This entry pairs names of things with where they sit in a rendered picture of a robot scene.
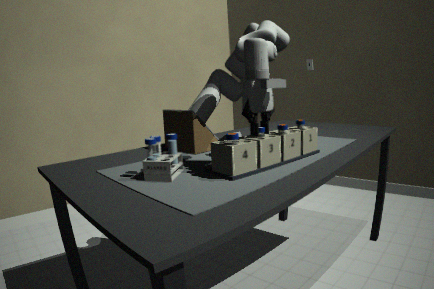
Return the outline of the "blue-capped tube with white label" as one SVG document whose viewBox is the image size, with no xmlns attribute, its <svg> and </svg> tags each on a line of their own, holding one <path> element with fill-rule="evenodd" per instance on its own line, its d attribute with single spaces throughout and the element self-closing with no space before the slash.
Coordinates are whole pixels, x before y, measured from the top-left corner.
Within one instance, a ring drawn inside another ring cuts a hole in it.
<svg viewBox="0 0 434 289">
<path fill-rule="evenodd" d="M 166 134 L 167 145 L 168 145 L 168 155 L 177 154 L 177 134 Z M 170 164 L 178 164 L 178 157 L 173 160 Z"/>
</svg>

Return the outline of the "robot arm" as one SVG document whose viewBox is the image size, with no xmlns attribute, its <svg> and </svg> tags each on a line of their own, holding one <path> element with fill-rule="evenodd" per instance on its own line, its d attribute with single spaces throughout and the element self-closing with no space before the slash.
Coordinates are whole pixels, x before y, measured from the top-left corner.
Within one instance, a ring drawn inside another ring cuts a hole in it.
<svg viewBox="0 0 434 289">
<path fill-rule="evenodd" d="M 259 25 L 261 26 L 259 27 Z M 235 50 L 225 62 L 225 67 L 241 82 L 238 82 L 227 72 L 216 69 L 189 108 L 204 123 L 207 122 L 220 102 L 221 94 L 233 102 L 242 96 L 245 76 L 246 80 L 260 80 L 261 88 L 286 87 L 286 79 L 269 79 L 267 59 L 269 62 L 273 61 L 277 53 L 287 47 L 290 41 L 289 35 L 272 21 L 265 20 L 259 25 L 250 23 L 247 26 L 243 36 L 238 40 Z"/>
</svg>

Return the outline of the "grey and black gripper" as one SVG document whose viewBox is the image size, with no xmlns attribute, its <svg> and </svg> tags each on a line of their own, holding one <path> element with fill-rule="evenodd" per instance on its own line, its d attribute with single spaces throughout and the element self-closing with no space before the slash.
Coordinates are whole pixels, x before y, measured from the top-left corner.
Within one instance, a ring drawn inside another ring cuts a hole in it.
<svg viewBox="0 0 434 289">
<path fill-rule="evenodd" d="M 261 113 L 262 118 L 260 126 L 265 127 L 265 134 L 269 134 L 270 117 L 275 112 L 272 88 L 261 89 L 260 80 L 248 79 L 244 81 L 242 110 L 242 115 L 250 123 L 250 134 L 252 136 L 259 136 L 258 113 Z"/>
</svg>

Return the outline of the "cream bucket adapter with holes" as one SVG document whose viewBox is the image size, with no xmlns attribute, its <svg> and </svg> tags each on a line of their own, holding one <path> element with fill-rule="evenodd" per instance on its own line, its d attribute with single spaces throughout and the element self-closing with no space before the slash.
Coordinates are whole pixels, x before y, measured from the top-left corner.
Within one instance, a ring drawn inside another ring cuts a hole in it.
<svg viewBox="0 0 434 289">
<path fill-rule="evenodd" d="M 303 129 L 297 129 L 294 126 L 288 130 L 301 131 L 301 155 L 317 150 L 317 127 L 304 126 Z"/>
<path fill-rule="evenodd" d="M 239 139 L 257 141 L 257 168 L 281 162 L 281 136 L 265 134 L 265 137 L 243 136 Z"/>
<path fill-rule="evenodd" d="M 227 145 L 227 139 L 211 142 L 212 171 L 236 176 L 257 170 L 257 141 L 238 139 Z"/>
<path fill-rule="evenodd" d="M 278 130 L 269 131 L 270 135 L 281 136 L 281 161 L 301 156 L 301 131 L 287 130 L 287 134 L 278 134 Z"/>
</svg>

